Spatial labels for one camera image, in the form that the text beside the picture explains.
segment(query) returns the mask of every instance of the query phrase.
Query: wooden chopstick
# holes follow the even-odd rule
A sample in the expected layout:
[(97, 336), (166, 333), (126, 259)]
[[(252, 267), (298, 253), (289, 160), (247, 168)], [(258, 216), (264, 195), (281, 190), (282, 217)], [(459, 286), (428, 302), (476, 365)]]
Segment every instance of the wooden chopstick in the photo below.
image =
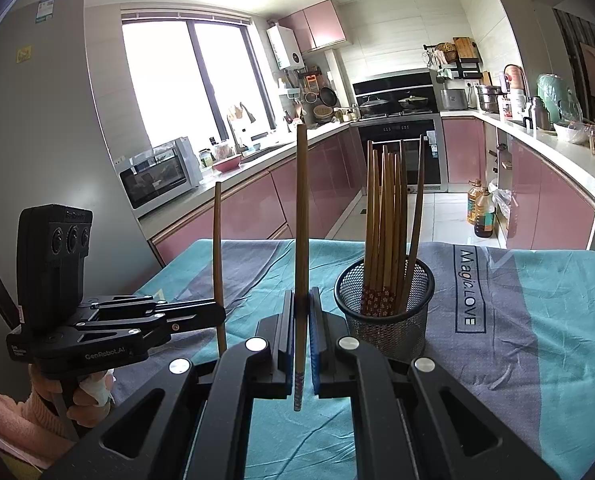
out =
[(308, 322), (308, 136), (297, 126), (297, 192), (295, 215), (295, 396), (293, 409), (302, 409)]
[(382, 283), (382, 316), (388, 316), (391, 308), (391, 272), (393, 269), (393, 217), (395, 207), (395, 191), (393, 188), (393, 154), (386, 153), (384, 171), (384, 277)]
[(413, 233), (411, 235), (411, 250), (409, 251), (408, 265), (406, 269), (406, 278), (404, 280), (404, 295), (400, 312), (405, 312), (411, 294), (413, 285), (413, 276), (415, 275), (415, 261), (417, 251), (420, 245), (421, 214), (424, 203), (424, 135), (420, 137), (420, 161), (418, 163), (418, 195), (415, 197), (415, 216), (413, 217)]
[(393, 258), (391, 264), (391, 294), (397, 295), (397, 276), (400, 267), (400, 222), (402, 221), (402, 175), (400, 174), (400, 155), (395, 153), (393, 157), (393, 190), (395, 201), (393, 203)]
[[(224, 281), (222, 277), (222, 183), (215, 183), (213, 205), (213, 295), (218, 305), (224, 306)], [(226, 327), (217, 327), (217, 350), (220, 357), (226, 352)]]
[(402, 199), (400, 200), (400, 240), (399, 240), (399, 266), (397, 272), (397, 288), (395, 293), (395, 310), (399, 310), (404, 291), (404, 273), (406, 272), (406, 245), (408, 238), (408, 211), (409, 211), (409, 186), (406, 174), (406, 151), (404, 141), (400, 141), (400, 185), (402, 186)]
[(375, 290), (377, 292), (376, 306), (382, 303), (382, 288), (384, 283), (384, 266), (386, 254), (386, 173), (387, 173), (387, 153), (386, 146), (382, 151), (382, 191), (379, 200), (379, 232), (377, 244), (377, 278), (375, 280)]
[(371, 280), (369, 283), (370, 290), (377, 290), (377, 261), (379, 259), (379, 224), (380, 224), (380, 207), (379, 207), (379, 152), (373, 150), (373, 242), (371, 243), (372, 258), (371, 258)]
[(369, 160), (369, 177), (367, 181), (367, 237), (365, 242), (364, 250), (364, 290), (362, 294), (362, 311), (366, 308), (367, 301), (367, 289), (370, 284), (371, 277), (371, 265), (373, 260), (373, 194), (375, 188), (373, 187), (373, 171), (375, 166), (373, 165), (373, 141), (369, 140), (369, 146), (367, 149), (368, 160)]

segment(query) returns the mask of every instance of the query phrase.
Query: green kettle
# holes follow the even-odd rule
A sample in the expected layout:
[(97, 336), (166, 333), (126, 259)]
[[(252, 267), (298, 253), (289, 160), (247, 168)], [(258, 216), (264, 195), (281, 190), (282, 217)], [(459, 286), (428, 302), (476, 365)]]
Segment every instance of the green kettle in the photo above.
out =
[(555, 74), (537, 77), (537, 95), (542, 98), (553, 123), (581, 122), (581, 106), (575, 92)]

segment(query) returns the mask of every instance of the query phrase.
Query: built-in oven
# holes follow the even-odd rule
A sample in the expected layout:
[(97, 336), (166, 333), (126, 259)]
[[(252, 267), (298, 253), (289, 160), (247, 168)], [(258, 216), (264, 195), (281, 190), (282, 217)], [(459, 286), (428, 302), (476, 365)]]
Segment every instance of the built-in oven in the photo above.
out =
[(399, 141), (404, 141), (409, 192), (417, 191), (420, 146), (424, 153), (424, 192), (448, 190), (447, 156), (442, 121), (438, 114), (360, 121), (358, 130), (367, 159), (369, 140), (375, 148), (383, 146), (389, 153), (400, 153)]
[(166, 142), (116, 164), (137, 218), (199, 186), (197, 156), (187, 137)]

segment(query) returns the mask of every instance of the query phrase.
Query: pink bowl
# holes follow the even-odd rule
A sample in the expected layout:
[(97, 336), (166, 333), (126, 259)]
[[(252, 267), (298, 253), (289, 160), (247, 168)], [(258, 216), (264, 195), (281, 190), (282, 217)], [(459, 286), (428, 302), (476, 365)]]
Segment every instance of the pink bowl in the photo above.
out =
[(233, 155), (229, 158), (225, 158), (224, 160), (220, 160), (219, 162), (214, 162), (213, 168), (215, 168), (220, 173), (226, 173), (227, 171), (232, 171), (239, 167), (241, 161), (242, 155)]

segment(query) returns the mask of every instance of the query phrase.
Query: cooking oil bottle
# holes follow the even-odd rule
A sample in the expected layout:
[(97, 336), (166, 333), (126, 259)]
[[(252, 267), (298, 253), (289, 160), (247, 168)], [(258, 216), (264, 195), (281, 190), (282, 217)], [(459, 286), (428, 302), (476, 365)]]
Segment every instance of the cooking oil bottle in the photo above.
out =
[(473, 213), (473, 207), (475, 206), (475, 201), (480, 197), (484, 188), (482, 187), (482, 181), (478, 178), (475, 182), (469, 181), (471, 184), (471, 189), (468, 192), (468, 209), (466, 212), (466, 219), (468, 220), (469, 224), (475, 224), (475, 214)]
[(488, 190), (484, 190), (475, 201), (473, 213), (475, 215), (475, 236), (490, 238), (493, 235), (495, 204)]

